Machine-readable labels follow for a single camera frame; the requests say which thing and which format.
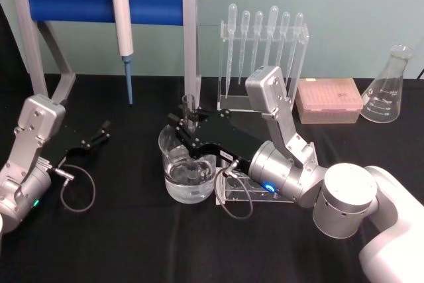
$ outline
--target black tablecloth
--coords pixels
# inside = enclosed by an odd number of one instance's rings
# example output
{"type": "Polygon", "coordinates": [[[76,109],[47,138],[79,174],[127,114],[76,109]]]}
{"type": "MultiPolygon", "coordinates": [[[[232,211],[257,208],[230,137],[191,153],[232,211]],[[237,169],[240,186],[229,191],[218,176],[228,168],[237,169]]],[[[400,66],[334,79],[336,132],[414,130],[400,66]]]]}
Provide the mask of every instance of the black tablecloth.
{"type": "MultiPolygon", "coordinates": [[[[78,76],[66,123],[91,134],[105,119],[111,140],[85,160],[97,185],[91,211],[75,215],[52,187],[21,226],[3,237],[0,282],[367,282],[361,248],[376,235],[366,221],[347,240],[320,233],[311,210],[290,203],[255,203],[247,221],[229,218],[211,196],[197,205],[166,192],[157,138],[183,95],[182,78],[134,77],[134,107],[123,77],[78,76]]],[[[56,76],[48,77],[53,87],[56,76]]],[[[357,81],[362,91],[368,80],[357,81]]],[[[203,79],[201,104],[216,107],[216,79],[203,79]]],[[[0,163],[14,140],[25,89],[0,87],[0,163]]],[[[300,125],[322,166],[351,162],[390,171],[424,202],[424,82],[405,80],[399,118],[379,125],[300,125]]],[[[268,139],[259,114],[235,114],[234,124],[268,139]]],[[[245,203],[229,203],[235,213],[245,203]]]]}

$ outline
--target blue bar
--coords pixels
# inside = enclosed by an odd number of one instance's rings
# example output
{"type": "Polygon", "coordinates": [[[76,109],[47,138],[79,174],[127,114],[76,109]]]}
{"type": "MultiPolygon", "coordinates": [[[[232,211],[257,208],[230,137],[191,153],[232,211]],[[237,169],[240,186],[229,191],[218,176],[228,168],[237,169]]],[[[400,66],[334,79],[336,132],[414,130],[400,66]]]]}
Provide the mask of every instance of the blue bar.
{"type": "MultiPolygon", "coordinates": [[[[112,0],[29,0],[34,21],[114,23],[112,0]]],[[[183,25],[183,0],[130,0],[131,23],[183,25]]]]}

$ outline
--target cable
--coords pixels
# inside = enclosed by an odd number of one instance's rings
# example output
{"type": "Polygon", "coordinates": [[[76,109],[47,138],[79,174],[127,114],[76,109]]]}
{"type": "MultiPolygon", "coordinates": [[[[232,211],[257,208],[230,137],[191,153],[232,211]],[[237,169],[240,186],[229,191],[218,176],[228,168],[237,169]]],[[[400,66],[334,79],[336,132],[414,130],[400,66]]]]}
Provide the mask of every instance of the cable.
{"type": "Polygon", "coordinates": [[[417,76],[417,80],[421,79],[421,76],[424,74],[424,69],[420,72],[420,74],[417,76]]]}
{"type": "Polygon", "coordinates": [[[65,165],[62,165],[62,167],[74,168],[76,170],[79,170],[80,172],[83,172],[88,177],[89,181],[91,182],[91,185],[93,186],[93,197],[91,198],[91,202],[89,203],[89,205],[87,207],[83,208],[83,209],[74,209],[74,208],[71,208],[65,202],[65,200],[64,200],[64,192],[65,192],[66,186],[68,185],[67,182],[63,185],[62,190],[60,190],[60,201],[62,202],[62,204],[64,205],[64,207],[66,209],[68,209],[68,210],[70,210],[72,212],[75,212],[75,213],[86,212],[88,209],[91,208],[91,206],[94,204],[94,201],[95,201],[95,184],[94,184],[93,177],[91,177],[91,175],[86,170],[84,170],[83,168],[81,168],[79,166],[76,166],[76,165],[65,164],[65,165]]]}
{"type": "Polygon", "coordinates": [[[236,220],[245,220],[248,219],[252,214],[253,214],[253,202],[252,202],[252,198],[250,197],[249,191],[247,190],[246,186],[241,182],[240,179],[238,178],[234,178],[235,180],[237,180],[239,182],[239,184],[242,186],[244,192],[246,192],[247,198],[249,199],[249,206],[250,206],[250,211],[248,212],[247,215],[239,217],[237,215],[233,215],[228,209],[227,207],[225,207],[223,201],[221,200],[221,197],[218,196],[217,193],[217,180],[218,180],[218,176],[225,170],[227,169],[227,167],[224,167],[222,169],[220,169],[220,171],[218,171],[218,173],[216,173],[215,175],[215,182],[214,182],[214,188],[215,188],[215,195],[217,196],[217,199],[219,201],[219,203],[221,204],[221,207],[224,209],[224,211],[233,219],[236,220]]]}

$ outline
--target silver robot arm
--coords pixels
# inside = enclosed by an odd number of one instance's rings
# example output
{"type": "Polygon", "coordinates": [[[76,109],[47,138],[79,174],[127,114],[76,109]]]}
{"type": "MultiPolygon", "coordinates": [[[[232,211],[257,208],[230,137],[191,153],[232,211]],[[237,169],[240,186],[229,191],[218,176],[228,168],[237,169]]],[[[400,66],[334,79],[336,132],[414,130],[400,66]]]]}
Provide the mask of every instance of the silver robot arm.
{"type": "Polygon", "coordinates": [[[42,147],[62,124],[65,108],[41,94],[26,99],[14,129],[15,142],[0,170],[0,216],[3,232],[15,229],[50,186],[49,161],[42,147]]]}
{"type": "Polygon", "coordinates": [[[249,176],[302,207],[313,207],[316,226],[330,237],[354,235],[369,216],[381,231],[359,254],[370,281],[420,282],[423,205],[381,168],[347,163],[328,169],[318,166],[313,145],[296,133],[282,83],[281,69],[275,66],[261,67],[246,81],[250,103],[267,120],[273,140],[258,149],[249,176]],[[281,155],[283,148],[303,168],[281,155]]]}

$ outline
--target pipette tip box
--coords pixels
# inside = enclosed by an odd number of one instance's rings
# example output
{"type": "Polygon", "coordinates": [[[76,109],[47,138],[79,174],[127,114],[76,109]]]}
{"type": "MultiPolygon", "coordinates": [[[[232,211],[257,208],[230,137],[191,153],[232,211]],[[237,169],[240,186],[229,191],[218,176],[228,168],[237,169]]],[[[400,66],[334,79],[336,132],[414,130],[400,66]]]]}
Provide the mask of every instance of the pipette tip box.
{"type": "Polygon", "coordinates": [[[355,123],[363,108],[353,79],[300,79],[295,101],[302,124],[355,123]]]}

